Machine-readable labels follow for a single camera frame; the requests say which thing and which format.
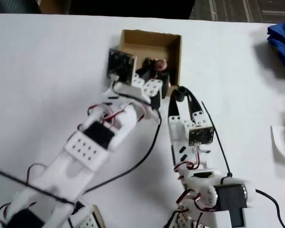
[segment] brown cardboard box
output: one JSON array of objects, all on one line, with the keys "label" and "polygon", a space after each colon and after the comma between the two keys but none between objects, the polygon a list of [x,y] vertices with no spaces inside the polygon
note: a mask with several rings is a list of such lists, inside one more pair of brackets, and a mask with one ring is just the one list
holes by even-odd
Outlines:
[{"label": "brown cardboard box", "polygon": [[146,32],[141,30],[123,30],[119,50],[137,56],[136,69],[142,67],[145,58],[166,59],[170,69],[170,83],[167,95],[179,85],[181,66],[181,36]]}]

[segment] white table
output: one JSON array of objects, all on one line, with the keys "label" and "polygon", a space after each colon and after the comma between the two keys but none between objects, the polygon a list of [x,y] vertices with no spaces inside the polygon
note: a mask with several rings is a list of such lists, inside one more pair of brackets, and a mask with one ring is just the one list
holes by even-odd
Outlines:
[{"label": "white table", "polygon": [[[203,100],[234,176],[277,199],[285,222],[285,163],[270,125],[285,121],[285,69],[266,43],[268,24],[58,15],[0,15],[0,168],[25,178],[33,162],[49,164],[105,90],[108,49],[122,29],[183,36],[180,84]],[[108,228],[160,228],[182,192],[163,125],[148,160],[133,173],[87,194]],[[140,123],[91,186],[132,167],[149,148],[155,124]],[[226,173],[217,140],[209,164]],[[38,175],[38,168],[32,176]],[[22,187],[0,177],[0,205]],[[262,196],[255,227],[280,227]]]}]

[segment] white 3d-printed part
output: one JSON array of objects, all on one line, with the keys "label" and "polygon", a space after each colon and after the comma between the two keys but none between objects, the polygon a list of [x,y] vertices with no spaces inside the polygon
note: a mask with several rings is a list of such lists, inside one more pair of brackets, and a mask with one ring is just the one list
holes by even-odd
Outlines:
[{"label": "white 3d-printed part", "polygon": [[91,171],[97,171],[109,156],[109,152],[81,131],[75,132],[64,149]]}]

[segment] black cable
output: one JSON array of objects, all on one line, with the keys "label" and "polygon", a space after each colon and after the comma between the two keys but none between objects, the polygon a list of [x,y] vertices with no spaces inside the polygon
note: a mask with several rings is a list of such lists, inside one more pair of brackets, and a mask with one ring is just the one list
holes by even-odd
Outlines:
[{"label": "black cable", "polygon": [[[118,94],[119,96],[123,96],[123,97],[126,97],[126,98],[130,98],[130,99],[139,101],[139,102],[141,102],[141,103],[144,103],[144,104],[147,105],[147,106],[152,107],[151,104],[149,104],[149,103],[147,103],[147,102],[145,102],[145,101],[143,101],[143,100],[141,100],[141,99],[139,99],[139,98],[136,98],[136,97],[133,97],[133,96],[130,96],[130,95],[127,95],[127,94],[121,94],[121,93],[116,92],[116,91],[114,90],[114,83],[112,84],[112,90],[113,90],[114,93]],[[149,150],[147,151],[147,153],[144,155],[144,157],[143,157],[136,165],[134,165],[132,168],[128,169],[127,171],[125,171],[125,172],[123,172],[123,173],[121,173],[121,174],[119,174],[119,175],[117,175],[117,176],[115,176],[115,177],[113,177],[113,178],[111,178],[111,179],[109,179],[109,180],[106,180],[106,181],[104,181],[104,182],[102,182],[102,183],[100,183],[100,184],[95,185],[94,187],[91,187],[91,188],[87,189],[87,190],[84,192],[84,194],[87,194],[87,193],[89,193],[89,192],[91,192],[91,191],[93,191],[93,190],[95,190],[95,189],[98,189],[98,188],[100,188],[100,187],[102,187],[102,186],[104,186],[104,185],[106,185],[106,184],[108,184],[108,183],[110,183],[110,182],[112,182],[112,181],[118,179],[118,178],[121,178],[121,177],[127,175],[128,173],[130,173],[130,172],[132,172],[133,170],[137,169],[137,167],[139,167],[139,166],[149,157],[149,155],[150,155],[150,153],[151,153],[151,151],[152,151],[152,149],[153,149],[153,147],[154,147],[154,145],[155,145],[155,142],[156,142],[156,139],[157,139],[157,135],[158,135],[158,132],[159,132],[159,130],[160,130],[160,128],[161,128],[161,124],[162,124],[162,118],[161,118],[162,116],[161,116],[161,114],[160,114],[160,112],[159,112],[159,110],[158,110],[157,108],[155,108],[155,110],[156,110],[156,112],[157,112],[157,114],[158,114],[158,117],[159,117],[159,119],[160,119],[160,123],[159,123],[158,126],[157,126],[157,129],[156,129],[156,132],[155,132],[155,136],[154,136],[153,142],[152,142],[152,144],[151,144]]]},{"label": "black cable", "polygon": [[67,221],[68,221],[68,223],[69,223],[70,227],[71,227],[71,228],[74,228],[74,226],[73,226],[73,224],[72,224],[72,221],[71,221],[70,217],[67,219]]},{"label": "black cable", "polygon": [[283,223],[283,221],[282,221],[282,219],[281,219],[280,206],[279,206],[279,204],[277,203],[277,201],[275,200],[275,198],[273,198],[272,196],[270,196],[270,195],[268,195],[267,193],[265,193],[265,192],[263,192],[263,191],[261,191],[261,190],[258,190],[258,189],[256,189],[256,192],[257,192],[258,194],[261,194],[261,195],[265,196],[266,198],[270,199],[270,200],[275,204],[276,213],[277,213],[277,218],[279,219],[279,222],[281,223],[281,226],[282,226],[283,228],[285,228],[285,225],[284,225],[284,223]]},{"label": "black cable", "polygon": [[[227,162],[227,159],[226,159],[226,156],[225,156],[223,147],[222,147],[221,142],[220,142],[220,140],[219,140],[219,137],[218,137],[219,134],[218,134],[218,132],[217,132],[217,130],[216,130],[216,128],[215,128],[215,125],[214,125],[214,123],[213,123],[213,121],[212,121],[212,119],[211,119],[211,116],[210,116],[210,114],[209,114],[207,108],[205,107],[205,105],[204,105],[203,102],[202,102],[202,104],[203,104],[203,106],[204,106],[204,108],[205,108],[205,111],[207,112],[208,117],[209,117],[209,119],[210,119],[210,121],[211,121],[211,123],[212,123],[212,125],[213,125],[214,132],[215,132],[215,134],[216,134],[216,136],[217,136],[218,143],[219,143],[220,149],[221,149],[221,151],[222,151],[222,154],[223,154],[223,156],[224,156],[224,160],[225,160],[225,163],[226,163],[226,166],[227,166],[228,174],[227,174],[226,177],[223,177],[223,178],[221,179],[221,181],[220,181],[220,184],[223,184],[223,181],[224,181],[225,178],[227,178],[227,177],[232,177],[232,173],[230,172],[230,168],[229,168],[229,165],[228,165],[228,162]],[[283,223],[283,221],[282,221],[282,219],[281,219],[280,206],[279,206],[279,204],[277,203],[277,201],[276,201],[272,196],[268,195],[267,193],[265,193],[265,192],[263,192],[263,191],[261,191],[261,190],[256,189],[256,192],[257,192],[258,194],[261,194],[261,195],[267,197],[268,199],[270,199],[270,200],[275,204],[276,213],[277,213],[277,217],[278,217],[278,219],[279,219],[279,222],[280,222],[280,224],[282,225],[282,227],[285,228],[285,225],[284,225],[284,223]]]},{"label": "black cable", "polygon": [[50,193],[50,192],[48,192],[48,191],[45,191],[45,190],[42,190],[42,189],[40,189],[40,188],[38,188],[38,187],[35,187],[35,186],[33,186],[33,185],[30,185],[30,184],[26,183],[25,181],[20,180],[20,179],[18,179],[17,177],[14,177],[13,175],[10,175],[10,174],[8,174],[8,173],[6,173],[6,172],[3,172],[3,171],[1,171],[1,170],[0,170],[0,176],[3,176],[3,177],[5,177],[5,178],[7,178],[7,179],[10,179],[10,180],[14,181],[14,182],[17,182],[17,183],[22,184],[22,185],[24,185],[24,186],[26,186],[26,187],[29,187],[29,188],[31,188],[31,189],[33,189],[33,190],[35,190],[35,191],[40,192],[41,194],[44,194],[44,195],[49,196],[49,197],[52,197],[52,198],[56,199],[57,201],[59,201],[59,202],[61,202],[61,203],[69,203],[69,204],[72,204],[72,205],[74,205],[74,206],[76,205],[75,203],[73,203],[73,202],[71,202],[71,201],[68,201],[68,200],[65,199],[65,198],[56,196],[56,195],[54,195],[54,194],[52,194],[52,193]]},{"label": "black cable", "polygon": [[204,214],[203,212],[201,212],[201,213],[199,214],[199,218],[198,218],[198,220],[196,221],[195,228],[198,228],[198,227],[199,227],[200,218],[201,218],[201,216],[202,216],[203,214]]},{"label": "black cable", "polygon": [[35,165],[40,165],[40,166],[43,166],[44,168],[47,168],[47,166],[45,164],[42,164],[42,163],[33,163],[29,166],[28,168],[28,171],[27,171],[27,183],[29,183],[29,174],[30,174],[30,170],[31,168],[33,168]]},{"label": "black cable", "polygon": [[210,114],[209,114],[209,112],[208,112],[206,106],[204,105],[203,102],[201,102],[201,103],[202,103],[203,106],[204,106],[204,109],[205,109],[205,111],[206,111],[206,113],[207,113],[207,115],[208,115],[208,117],[209,117],[209,119],[210,119],[210,122],[212,123],[213,130],[214,130],[214,132],[215,132],[215,135],[217,136],[218,143],[219,143],[219,147],[220,147],[220,150],[222,151],[222,154],[223,154],[223,157],[224,157],[224,160],[225,160],[225,164],[226,164],[227,170],[228,170],[227,177],[232,177],[232,172],[230,171],[229,164],[228,164],[228,161],[227,161],[227,158],[226,158],[226,155],[225,155],[225,152],[224,152],[222,143],[220,142],[218,131],[217,131],[217,129],[216,129],[216,127],[215,127],[215,125],[214,125],[214,123],[213,123],[213,121],[212,121],[212,118],[211,118],[211,116],[210,116]]}]

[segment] blue cloth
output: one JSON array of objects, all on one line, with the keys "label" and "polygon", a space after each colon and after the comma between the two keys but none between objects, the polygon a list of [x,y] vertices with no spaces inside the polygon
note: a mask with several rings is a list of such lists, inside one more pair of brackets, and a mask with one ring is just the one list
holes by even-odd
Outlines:
[{"label": "blue cloth", "polygon": [[278,50],[278,55],[285,65],[285,22],[268,27],[268,41]]}]

